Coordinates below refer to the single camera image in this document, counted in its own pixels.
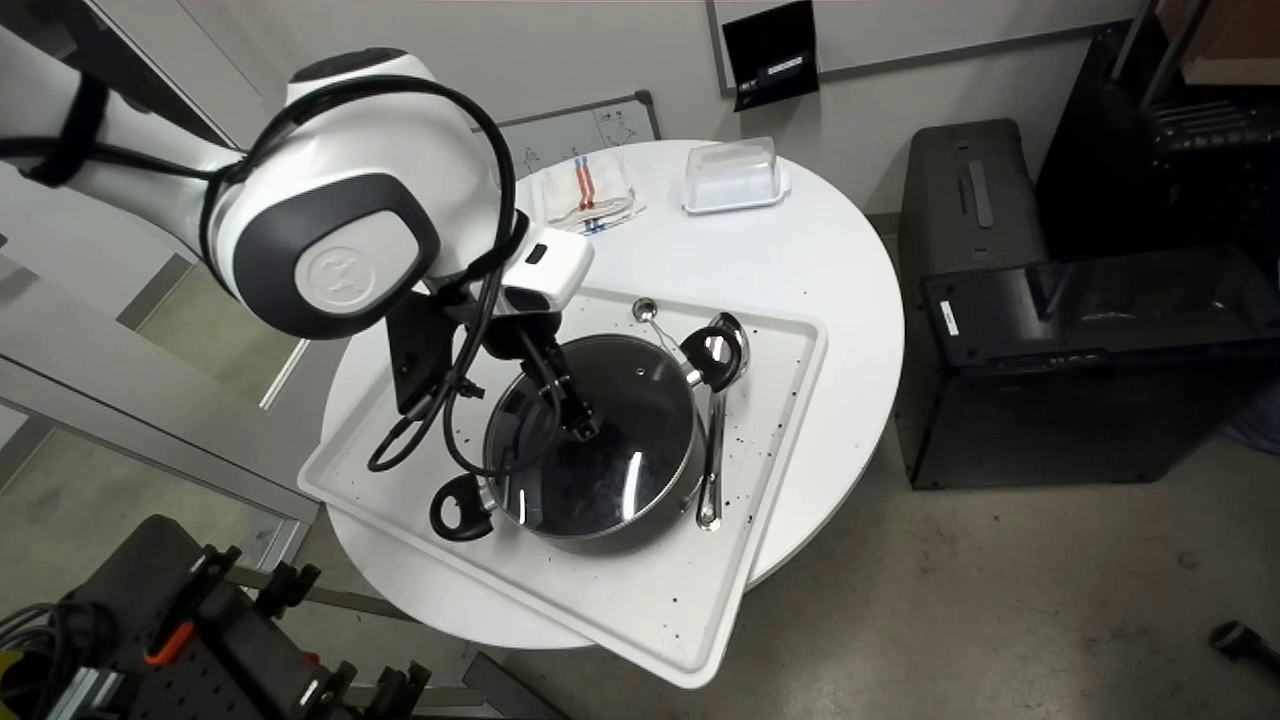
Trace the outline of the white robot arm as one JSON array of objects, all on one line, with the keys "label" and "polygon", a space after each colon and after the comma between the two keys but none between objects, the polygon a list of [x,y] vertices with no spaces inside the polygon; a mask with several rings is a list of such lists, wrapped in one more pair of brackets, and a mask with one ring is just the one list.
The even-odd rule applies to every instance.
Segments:
[{"label": "white robot arm", "polygon": [[556,324],[593,246],[518,206],[500,124],[412,51],[302,62],[242,148],[133,102],[12,28],[0,62],[4,163],[26,185],[161,228],[282,335],[412,324],[425,373],[399,386],[409,425],[446,416],[483,356],[518,363],[558,425],[589,425]]}]

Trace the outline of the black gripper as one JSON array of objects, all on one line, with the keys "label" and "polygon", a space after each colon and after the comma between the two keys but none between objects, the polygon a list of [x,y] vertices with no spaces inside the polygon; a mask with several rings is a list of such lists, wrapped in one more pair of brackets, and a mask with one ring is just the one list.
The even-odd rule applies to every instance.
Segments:
[{"label": "black gripper", "polygon": [[[409,296],[386,315],[391,386],[395,386],[395,406],[402,416],[417,416],[441,392],[451,369],[451,339],[477,315],[479,315],[477,300],[445,304],[430,296]],[[575,386],[566,356],[556,342],[556,335],[547,328],[518,328],[518,348],[523,348],[523,376],[535,386],[552,392],[558,426],[570,440],[593,440],[598,433],[598,421],[589,406],[583,392]]]}]

